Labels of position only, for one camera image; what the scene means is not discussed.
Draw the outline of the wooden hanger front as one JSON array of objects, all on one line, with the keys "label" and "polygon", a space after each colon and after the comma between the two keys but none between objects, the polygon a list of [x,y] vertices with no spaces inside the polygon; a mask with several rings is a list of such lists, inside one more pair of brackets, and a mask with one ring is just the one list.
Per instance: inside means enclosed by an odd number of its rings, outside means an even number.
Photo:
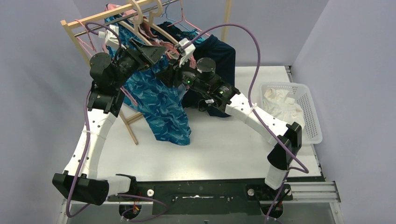
[{"label": "wooden hanger front", "polygon": [[125,21],[120,21],[118,22],[119,25],[124,27],[125,29],[129,30],[131,33],[133,33],[139,40],[141,40],[144,44],[146,45],[152,45],[152,43],[140,33],[139,28],[140,25],[143,23],[144,15],[143,12],[139,6],[139,4],[135,0],[127,0],[126,3],[129,3],[133,6],[133,9],[137,13],[137,18],[136,15],[132,16],[132,23],[133,26],[130,26],[127,22]]}]

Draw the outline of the blue shark print shorts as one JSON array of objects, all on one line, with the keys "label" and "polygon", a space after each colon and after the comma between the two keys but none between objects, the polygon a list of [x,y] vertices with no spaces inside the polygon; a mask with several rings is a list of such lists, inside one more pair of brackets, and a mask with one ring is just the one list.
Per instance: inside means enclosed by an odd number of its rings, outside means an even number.
[{"label": "blue shark print shorts", "polygon": [[[131,38],[143,43],[118,23],[117,26],[124,46],[132,47],[129,43]],[[155,77],[156,73],[168,67],[169,61],[164,53],[153,67],[135,72],[123,87],[138,105],[133,105],[128,98],[124,99],[124,103],[143,114],[156,140],[187,146],[190,144],[191,129],[181,103],[186,87],[168,88]]]}]

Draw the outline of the white shorts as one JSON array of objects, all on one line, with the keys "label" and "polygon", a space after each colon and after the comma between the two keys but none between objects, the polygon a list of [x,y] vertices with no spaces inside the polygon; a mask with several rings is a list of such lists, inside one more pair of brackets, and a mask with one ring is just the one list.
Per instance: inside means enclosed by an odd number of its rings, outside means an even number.
[{"label": "white shorts", "polygon": [[298,123],[305,127],[304,112],[295,99],[290,97],[288,90],[269,88],[264,93],[263,110],[286,123]]}]

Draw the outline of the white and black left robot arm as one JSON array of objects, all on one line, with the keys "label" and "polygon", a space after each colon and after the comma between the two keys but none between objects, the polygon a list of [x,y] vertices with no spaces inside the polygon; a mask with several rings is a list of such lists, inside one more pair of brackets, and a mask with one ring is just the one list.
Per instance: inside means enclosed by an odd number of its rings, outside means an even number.
[{"label": "white and black left robot arm", "polygon": [[70,161],[52,179],[68,203],[102,205],[110,196],[133,199],[138,194],[134,176],[98,178],[101,152],[125,97],[121,87],[133,73],[154,66],[165,53],[162,46],[129,42],[130,47],[119,48],[114,56],[99,52],[89,61],[92,85],[84,106],[85,126]]}]

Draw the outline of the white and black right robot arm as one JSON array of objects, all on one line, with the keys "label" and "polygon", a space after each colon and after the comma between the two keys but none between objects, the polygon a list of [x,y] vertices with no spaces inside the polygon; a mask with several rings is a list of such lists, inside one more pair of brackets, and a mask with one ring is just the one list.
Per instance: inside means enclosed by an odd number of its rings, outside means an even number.
[{"label": "white and black right robot arm", "polygon": [[171,60],[166,69],[155,74],[165,86],[189,86],[201,94],[210,107],[233,116],[244,124],[268,138],[274,146],[267,156],[270,163],[263,185],[263,194],[275,199],[281,194],[281,184],[285,181],[290,164],[302,145],[302,127],[293,122],[289,124],[265,112],[249,102],[248,97],[216,74],[216,63],[203,57],[192,68],[188,63],[181,64]]}]

